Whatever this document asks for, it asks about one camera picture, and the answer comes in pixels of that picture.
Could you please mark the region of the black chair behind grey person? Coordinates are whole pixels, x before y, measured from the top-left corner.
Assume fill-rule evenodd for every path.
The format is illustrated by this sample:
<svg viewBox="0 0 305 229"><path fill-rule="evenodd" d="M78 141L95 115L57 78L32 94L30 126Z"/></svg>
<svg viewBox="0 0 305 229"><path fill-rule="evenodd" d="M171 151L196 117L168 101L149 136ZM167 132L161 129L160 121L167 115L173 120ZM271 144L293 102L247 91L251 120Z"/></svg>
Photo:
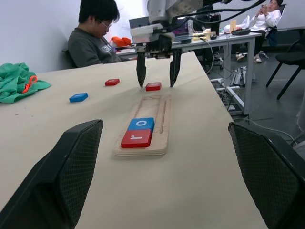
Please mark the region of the black chair behind grey person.
<svg viewBox="0 0 305 229"><path fill-rule="evenodd" d="M69 64L71 65L72 68L78 68L77 65L75 64L73 58L71 57L70 53L69 53L69 50L68 49L65 49L65 50L62 50L62 52L65 54L65 57L67 58Z"/></svg>

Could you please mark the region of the black office chair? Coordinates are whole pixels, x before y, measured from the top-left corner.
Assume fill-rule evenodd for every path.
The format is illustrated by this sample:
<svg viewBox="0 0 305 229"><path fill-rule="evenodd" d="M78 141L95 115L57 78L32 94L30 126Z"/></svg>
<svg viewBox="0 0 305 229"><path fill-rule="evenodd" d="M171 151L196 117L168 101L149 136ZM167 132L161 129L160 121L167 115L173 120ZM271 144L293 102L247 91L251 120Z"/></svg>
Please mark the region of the black office chair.
<svg viewBox="0 0 305 229"><path fill-rule="evenodd" d="M285 53L278 54L275 58L279 62L279 64L276 67L275 71L272 73L268 82L266 83L266 88L268 88L268 86L270 85L270 83L272 82L275 75L283 64L297 66L297 70L293 73L286 85L278 94L277 100L280 100L280 98L283 96L283 94L286 92L288 87L291 85L297 75L301 72L301 70L305 70L305 34L303 34L297 41L295 41Z"/></svg>

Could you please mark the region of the wooden letter tray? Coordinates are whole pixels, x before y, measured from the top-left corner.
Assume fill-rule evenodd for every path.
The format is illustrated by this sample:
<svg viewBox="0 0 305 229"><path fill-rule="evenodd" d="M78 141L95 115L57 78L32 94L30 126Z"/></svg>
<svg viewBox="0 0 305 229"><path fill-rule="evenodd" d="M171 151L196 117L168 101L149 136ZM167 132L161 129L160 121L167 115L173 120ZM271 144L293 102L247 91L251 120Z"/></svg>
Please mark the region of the wooden letter tray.
<svg viewBox="0 0 305 229"><path fill-rule="evenodd" d="M142 98L132 109L117 137L113 152L116 156L161 156L167 153L170 129L170 96L147 96ZM142 148L122 148L121 142L134 118L153 118L154 129L151 144Z"/></svg>

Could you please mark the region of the black flat case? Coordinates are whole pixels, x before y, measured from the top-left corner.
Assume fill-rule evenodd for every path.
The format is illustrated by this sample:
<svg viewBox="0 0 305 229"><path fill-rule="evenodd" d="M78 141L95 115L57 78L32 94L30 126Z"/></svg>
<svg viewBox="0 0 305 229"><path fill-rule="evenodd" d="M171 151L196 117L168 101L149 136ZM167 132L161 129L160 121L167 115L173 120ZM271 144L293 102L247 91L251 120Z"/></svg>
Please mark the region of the black flat case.
<svg viewBox="0 0 305 229"><path fill-rule="evenodd" d="M232 31L231 34L234 36L243 36L243 35L248 35L250 32L251 32L250 29L238 29Z"/></svg>

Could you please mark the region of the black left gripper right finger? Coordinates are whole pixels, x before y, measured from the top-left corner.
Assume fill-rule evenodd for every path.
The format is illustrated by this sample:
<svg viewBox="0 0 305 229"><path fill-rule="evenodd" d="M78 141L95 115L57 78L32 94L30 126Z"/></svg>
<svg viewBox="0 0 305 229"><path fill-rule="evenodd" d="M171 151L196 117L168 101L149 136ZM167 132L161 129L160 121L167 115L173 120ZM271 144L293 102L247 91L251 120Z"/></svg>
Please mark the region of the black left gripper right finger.
<svg viewBox="0 0 305 229"><path fill-rule="evenodd" d="M281 136L230 122L244 183L268 229L305 229L305 158Z"/></svg>

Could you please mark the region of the person in grey sweatshirt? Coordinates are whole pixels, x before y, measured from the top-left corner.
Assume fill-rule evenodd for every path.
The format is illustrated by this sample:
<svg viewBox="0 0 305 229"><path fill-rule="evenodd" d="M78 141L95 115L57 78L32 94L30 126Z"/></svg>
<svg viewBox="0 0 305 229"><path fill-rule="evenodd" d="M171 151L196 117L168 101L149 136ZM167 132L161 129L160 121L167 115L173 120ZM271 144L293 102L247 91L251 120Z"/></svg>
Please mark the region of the person in grey sweatshirt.
<svg viewBox="0 0 305 229"><path fill-rule="evenodd" d="M76 67L129 61L116 54L105 35L120 17L115 0L81 0L78 26L68 39Z"/></svg>

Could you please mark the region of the green crumpled cloth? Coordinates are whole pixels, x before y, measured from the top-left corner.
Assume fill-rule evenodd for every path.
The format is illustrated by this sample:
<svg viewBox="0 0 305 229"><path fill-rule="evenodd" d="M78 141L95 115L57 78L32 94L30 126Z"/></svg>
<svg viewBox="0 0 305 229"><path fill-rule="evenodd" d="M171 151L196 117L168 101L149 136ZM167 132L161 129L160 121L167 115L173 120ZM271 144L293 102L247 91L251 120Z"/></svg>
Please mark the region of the green crumpled cloth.
<svg viewBox="0 0 305 229"><path fill-rule="evenodd" d="M0 66L0 103L13 104L50 87L50 83L39 80L25 63Z"/></svg>

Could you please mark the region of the grey laptop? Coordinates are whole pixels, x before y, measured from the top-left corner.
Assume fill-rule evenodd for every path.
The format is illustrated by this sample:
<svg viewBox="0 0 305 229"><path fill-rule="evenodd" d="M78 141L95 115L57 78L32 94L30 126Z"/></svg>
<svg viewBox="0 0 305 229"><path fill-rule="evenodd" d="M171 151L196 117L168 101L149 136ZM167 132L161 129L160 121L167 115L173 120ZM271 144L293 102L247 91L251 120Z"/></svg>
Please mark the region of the grey laptop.
<svg viewBox="0 0 305 229"><path fill-rule="evenodd" d="M129 25L130 25L130 29L150 25L149 17L140 17L140 18L130 19Z"/></svg>

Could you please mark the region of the person in white top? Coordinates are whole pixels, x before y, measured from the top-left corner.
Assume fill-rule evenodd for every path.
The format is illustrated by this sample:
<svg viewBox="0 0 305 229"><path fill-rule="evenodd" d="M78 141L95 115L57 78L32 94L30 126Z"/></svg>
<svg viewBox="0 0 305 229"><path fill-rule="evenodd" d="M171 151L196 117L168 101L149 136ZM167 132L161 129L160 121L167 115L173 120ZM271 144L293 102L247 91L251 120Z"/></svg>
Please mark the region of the person in white top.
<svg viewBox="0 0 305 229"><path fill-rule="evenodd" d="M267 29L274 28L280 21L281 12L279 10L283 0L271 0L268 5L263 4L256 15L251 19L245 20L245 23L237 25L236 29L250 29L251 32L259 33L260 37L255 38L254 62L261 63L259 52L264 43Z"/></svg>

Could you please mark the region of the blue letter o block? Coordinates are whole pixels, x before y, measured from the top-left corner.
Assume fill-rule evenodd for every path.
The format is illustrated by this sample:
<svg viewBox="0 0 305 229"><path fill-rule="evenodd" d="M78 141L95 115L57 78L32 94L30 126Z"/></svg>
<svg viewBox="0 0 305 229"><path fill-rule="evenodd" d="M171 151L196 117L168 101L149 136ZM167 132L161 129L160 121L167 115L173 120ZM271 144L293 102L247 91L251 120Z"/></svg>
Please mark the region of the blue letter o block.
<svg viewBox="0 0 305 229"><path fill-rule="evenodd" d="M129 131L129 130L146 130L146 129L153 131L154 129L153 117L134 118L130 121L127 130Z"/></svg>

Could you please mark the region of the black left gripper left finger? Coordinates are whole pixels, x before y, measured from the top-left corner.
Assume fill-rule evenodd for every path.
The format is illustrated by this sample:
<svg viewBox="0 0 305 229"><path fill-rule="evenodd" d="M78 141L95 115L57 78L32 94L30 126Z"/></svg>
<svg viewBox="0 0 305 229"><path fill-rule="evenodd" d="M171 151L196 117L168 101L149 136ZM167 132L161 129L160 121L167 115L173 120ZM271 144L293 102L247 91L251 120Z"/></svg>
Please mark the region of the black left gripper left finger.
<svg viewBox="0 0 305 229"><path fill-rule="evenodd" d="M75 229L90 189L101 119L66 130L0 212L0 229Z"/></svg>

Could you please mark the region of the silver metal parts on floor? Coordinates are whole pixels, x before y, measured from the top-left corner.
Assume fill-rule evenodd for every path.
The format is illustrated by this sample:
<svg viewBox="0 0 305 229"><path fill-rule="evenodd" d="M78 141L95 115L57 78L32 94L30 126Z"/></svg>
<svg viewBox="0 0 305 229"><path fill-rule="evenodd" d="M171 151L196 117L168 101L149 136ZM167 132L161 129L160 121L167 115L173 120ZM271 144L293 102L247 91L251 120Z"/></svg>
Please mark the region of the silver metal parts on floor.
<svg viewBox="0 0 305 229"><path fill-rule="evenodd" d="M245 87L247 67L239 67L231 74L230 86Z"/></svg>

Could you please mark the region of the laptop with purple screen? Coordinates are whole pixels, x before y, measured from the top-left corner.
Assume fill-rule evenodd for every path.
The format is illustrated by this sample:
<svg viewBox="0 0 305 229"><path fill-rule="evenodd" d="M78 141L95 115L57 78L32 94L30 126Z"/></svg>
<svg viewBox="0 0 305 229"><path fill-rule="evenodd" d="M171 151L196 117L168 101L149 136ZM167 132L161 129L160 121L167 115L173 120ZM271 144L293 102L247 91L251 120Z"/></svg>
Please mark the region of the laptop with purple screen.
<svg viewBox="0 0 305 229"><path fill-rule="evenodd" d="M175 34L174 42L191 43L192 41L192 28L189 25L189 21L186 21L183 24L184 21L184 18L177 20L177 24L180 25L180 27L173 31L173 33Z"/></svg>

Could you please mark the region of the red letter b block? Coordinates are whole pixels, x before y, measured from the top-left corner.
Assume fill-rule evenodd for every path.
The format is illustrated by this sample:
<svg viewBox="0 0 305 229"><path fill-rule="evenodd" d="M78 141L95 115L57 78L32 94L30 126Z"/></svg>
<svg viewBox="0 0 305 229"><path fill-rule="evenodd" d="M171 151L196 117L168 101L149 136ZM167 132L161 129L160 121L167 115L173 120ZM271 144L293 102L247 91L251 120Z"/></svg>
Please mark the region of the red letter b block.
<svg viewBox="0 0 305 229"><path fill-rule="evenodd" d="M148 83L145 87L145 90L148 91L159 91L162 87L161 82Z"/></svg>

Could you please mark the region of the red letter r block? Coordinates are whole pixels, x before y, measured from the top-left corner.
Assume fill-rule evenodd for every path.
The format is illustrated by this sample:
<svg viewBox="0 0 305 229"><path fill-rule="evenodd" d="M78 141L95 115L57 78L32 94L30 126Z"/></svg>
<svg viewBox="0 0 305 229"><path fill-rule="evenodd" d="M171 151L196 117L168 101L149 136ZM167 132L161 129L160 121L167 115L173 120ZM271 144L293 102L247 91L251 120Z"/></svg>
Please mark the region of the red letter r block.
<svg viewBox="0 0 305 229"><path fill-rule="evenodd" d="M122 148L145 148L149 147L152 139L152 131L144 130L127 130L121 141Z"/></svg>

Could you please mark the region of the orange bag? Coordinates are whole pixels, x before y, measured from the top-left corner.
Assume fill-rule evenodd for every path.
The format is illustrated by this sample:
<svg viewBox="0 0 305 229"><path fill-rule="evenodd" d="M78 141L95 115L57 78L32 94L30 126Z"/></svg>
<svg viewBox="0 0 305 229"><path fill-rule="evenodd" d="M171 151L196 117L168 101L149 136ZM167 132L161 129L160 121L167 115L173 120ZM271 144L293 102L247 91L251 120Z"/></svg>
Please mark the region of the orange bag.
<svg viewBox="0 0 305 229"><path fill-rule="evenodd" d="M117 47L127 47L131 45L131 39L127 38L127 37L117 37L114 36L111 38L110 40L110 45L114 48Z"/></svg>

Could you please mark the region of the blue letter t block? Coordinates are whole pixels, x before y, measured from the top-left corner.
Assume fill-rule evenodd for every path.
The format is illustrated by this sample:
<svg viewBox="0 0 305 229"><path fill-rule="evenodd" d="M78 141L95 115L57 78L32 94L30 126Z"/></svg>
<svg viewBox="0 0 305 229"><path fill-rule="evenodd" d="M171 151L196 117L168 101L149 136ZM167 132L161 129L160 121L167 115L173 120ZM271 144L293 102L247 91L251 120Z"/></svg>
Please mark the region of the blue letter t block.
<svg viewBox="0 0 305 229"><path fill-rule="evenodd" d="M70 101L70 103L78 103L78 102L84 101L87 98L88 98L87 93L79 93L79 94L75 94L75 95L71 96L69 98L69 101Z"/></svg>

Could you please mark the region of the black bag on desk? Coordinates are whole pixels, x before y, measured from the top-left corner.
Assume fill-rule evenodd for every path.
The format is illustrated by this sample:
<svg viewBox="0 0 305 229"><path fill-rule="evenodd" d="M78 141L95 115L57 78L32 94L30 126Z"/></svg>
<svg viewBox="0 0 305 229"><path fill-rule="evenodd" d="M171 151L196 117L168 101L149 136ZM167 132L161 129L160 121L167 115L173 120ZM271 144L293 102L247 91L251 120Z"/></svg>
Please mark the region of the black bag on desk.
<svg viewBox="0 0 305 229"><path fill-rule="evenodd" d="M215 23L215 21L220 19L221 15L219 13L197 15L193 21L193 28L195 31L204 31L212 27L217 29L219 28L219 23Z"/></svg>

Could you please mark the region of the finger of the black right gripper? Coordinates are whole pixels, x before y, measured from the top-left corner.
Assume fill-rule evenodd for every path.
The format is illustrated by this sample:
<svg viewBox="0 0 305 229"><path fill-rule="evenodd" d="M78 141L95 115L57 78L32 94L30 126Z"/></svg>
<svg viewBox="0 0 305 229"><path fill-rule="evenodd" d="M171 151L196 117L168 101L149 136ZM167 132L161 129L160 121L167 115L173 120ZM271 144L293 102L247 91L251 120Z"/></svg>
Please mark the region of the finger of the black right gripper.
<svg viewBox="0 0 305 229"><path fill-rule="evenodd" d="M170 63L170 87L173 87L181 66L181 55L182 55L182 49L174 49L173 50L173 59Z"/></svg>
<svg viewBox="0 0 305 229"><path fill-rule="evenodd" d="M140 87L143 87L146 77L146 66L145 66L145 53L139 52L137 56L136 65L137 79Z"/></svg>

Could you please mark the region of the white office desk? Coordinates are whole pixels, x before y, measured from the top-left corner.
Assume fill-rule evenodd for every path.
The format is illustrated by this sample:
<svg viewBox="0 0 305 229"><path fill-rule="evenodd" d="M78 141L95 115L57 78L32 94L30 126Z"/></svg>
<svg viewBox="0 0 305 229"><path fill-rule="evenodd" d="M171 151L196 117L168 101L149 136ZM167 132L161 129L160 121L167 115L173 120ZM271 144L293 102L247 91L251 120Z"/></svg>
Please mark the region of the white office desk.
<svg viewBox="0 0 305 229"><path fill-rule="evenodd" d="M203 48L212 48L212 47L220 47L224 48L224 72L223 77L215 80L211 80L212 83L218 82L221 85L220 91L227 91L235 100L237 105L240 107L240 111L231 112L232 115L248 115L250 114L250 97L251 97L251 87L252 87L252 76L254 69L254 48L255 48L255 38L259 36L258 33L249 33L248 35L242 36L234 36L224 34L216 38L215 40L210 40L204 42L202 40L192 41L191 43L181 43L174 42L173 48L181 49L182 52L188 52ZM235 90L237 90L238 86L230 86L230 74L231 74L231 51L232 45L235 44L247 44L248 55L247 55L247 66L246 66L246 74L245 74L245 92L244 99L240 98Z"/></svg>

